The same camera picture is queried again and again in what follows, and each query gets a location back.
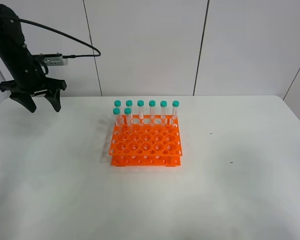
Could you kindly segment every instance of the test tube cap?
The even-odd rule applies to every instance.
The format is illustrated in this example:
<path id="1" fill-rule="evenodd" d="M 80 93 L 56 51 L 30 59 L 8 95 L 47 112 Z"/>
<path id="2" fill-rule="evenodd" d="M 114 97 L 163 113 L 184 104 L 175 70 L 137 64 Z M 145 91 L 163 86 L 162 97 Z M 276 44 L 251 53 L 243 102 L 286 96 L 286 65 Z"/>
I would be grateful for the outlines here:
<path id="1" fill-rule="evenodd" d="M 126 102 L 125 102 L 125 105 L 126 105 L 127 107 L 132 107 L 132 101 L 131 101 L 131 100 L 126 101 Z"/>
<path id="2" fill-rule="evenodd" d="M 125 108 L 124 114 L 131 114 L 131 108 L 129 108 L 129 107 Z"/>
<path id="3" fill-rule="evenodd" d="M 179 101 L 173 101 L 172 106 L 174 106 L 176 108 L 179 107 Z"/>
<path id="4" fill-rule="evenodd" d="M 150 107 L 156 106 L 156 101 L 154 101 L 154 100 L 149 101 L 149 106 Z"/>
<path id="5" fill-rule="evenodd" d="M 114 115 L 119 115 L 119 114 L 120 114 L 120 109 L 117 108 L 117 107 L 115 107 L 115 108 L 113 109 L 113 114 L 114 114 Z"/>
<path id="6" fill-rule="evenodd" d="M 165 108 L 165 107 L 167 106 L 167 101 L 161 101 L 161 102 L 160 102 L 160 106 L 161 106 L 162 108 Z"/>
<path id="7" fill-rule="evenodd" d="M 138 106 L 139 107 L 143 107 L 145 105 L 145 102 L 144 101 L 142 101 L 142 100 L 139 100 L 138 101 Z"/>
<path id="8" fill-rule="evenodd" d="M 121 106 L 121 101 L 120 100 L 115 100 L 114 101 L 114 106 L 115 107 L 120 107 Z"/>

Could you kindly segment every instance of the orange plastic rack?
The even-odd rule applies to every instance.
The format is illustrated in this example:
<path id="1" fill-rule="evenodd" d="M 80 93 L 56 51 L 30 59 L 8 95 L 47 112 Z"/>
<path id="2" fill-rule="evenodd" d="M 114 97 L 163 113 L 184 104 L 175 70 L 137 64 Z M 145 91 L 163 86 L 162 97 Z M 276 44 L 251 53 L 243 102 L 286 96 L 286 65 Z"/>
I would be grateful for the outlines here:
<path id="1" fill-rule="evenodd" d="M 111 165 L 125 166 L 180 166 L 182 156 L 178 118 L 167 115 L 162 123 L 160 115 L 150 119 L 144 115 L 143 122 L 133 115 L 132 127 L 124 124 L 114 126 L 109 155 Z"/>

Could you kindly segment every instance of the robotic arm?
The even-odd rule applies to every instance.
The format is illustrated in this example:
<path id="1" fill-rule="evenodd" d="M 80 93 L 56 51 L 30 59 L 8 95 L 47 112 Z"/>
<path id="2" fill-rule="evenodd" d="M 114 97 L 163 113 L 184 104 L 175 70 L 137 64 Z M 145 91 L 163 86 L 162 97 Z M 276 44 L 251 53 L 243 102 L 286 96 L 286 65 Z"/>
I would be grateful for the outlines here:
<path id="1" fill-rule="evenodd" d="M 45 94 L 44 97 L 51 103 L 54 110 L 59 112 L 61 109 L 60 91 L 64 91 L 67 84 L 65 80 L 46 77 L 41 67 L 42 59 L 31 55 L 27 49 L 21 29 L 20 22 L 22 21 L 62 34 L 99 53 L 99 55 L 84 55 L 83 57 L 98 57 L 101 53 L 95 47 L 53 28 L 19 19 L 14 11 L 0 4 L 0 57 L 14 78 L 14 80 L 1 82 L 0 90 L 11 91 L 10 98 L 23 105 L 31 113 L 37 108 L 32 97 Z"/>

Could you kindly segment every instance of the white table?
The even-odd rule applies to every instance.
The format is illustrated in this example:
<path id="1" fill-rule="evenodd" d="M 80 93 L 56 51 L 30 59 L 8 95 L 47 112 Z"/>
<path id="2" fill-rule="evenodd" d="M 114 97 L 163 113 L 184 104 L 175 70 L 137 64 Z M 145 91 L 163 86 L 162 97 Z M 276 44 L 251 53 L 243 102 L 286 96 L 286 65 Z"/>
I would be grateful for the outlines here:
<path id="1" fill-rule="evenodd" d="M 110 166 L 116 99 L 180 101 L 180 167 Z M 300 240 L 300 121 L 280 98 L 35 102 L 0 105 L 0 240 Z"/>

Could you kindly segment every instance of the test tube rack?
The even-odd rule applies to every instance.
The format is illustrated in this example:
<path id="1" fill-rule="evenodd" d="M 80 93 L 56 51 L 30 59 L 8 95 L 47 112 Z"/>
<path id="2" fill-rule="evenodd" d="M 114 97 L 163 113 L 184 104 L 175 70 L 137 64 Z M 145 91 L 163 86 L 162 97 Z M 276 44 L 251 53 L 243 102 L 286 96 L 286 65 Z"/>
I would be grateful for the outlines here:
<path id="1" fill-rule="evenodd" d="M 181 165 L 181 139 L 178 117 L 160 115 L 150 119 L 150 115 L 133 115 L 132 127 L 127 126 L 126 116 L 122 116 L 122 125 L 114 125 L 109 155 L 111 165 L 126 166 L 166 166 Z"/>

